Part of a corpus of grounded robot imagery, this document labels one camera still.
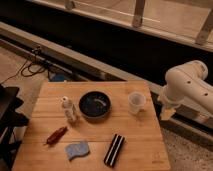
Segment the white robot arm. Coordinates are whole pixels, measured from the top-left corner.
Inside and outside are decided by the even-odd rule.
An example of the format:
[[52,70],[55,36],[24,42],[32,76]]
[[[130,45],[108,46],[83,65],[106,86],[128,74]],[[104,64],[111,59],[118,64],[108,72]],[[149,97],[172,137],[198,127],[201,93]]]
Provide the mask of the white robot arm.
[[190,98],[213,115],[213,86],[206,83],[208,68],[200,60],[193,60],[170,68],[165,74],[166,84],[158,100],[162,103],[161,120],[169,120],[184,98]]

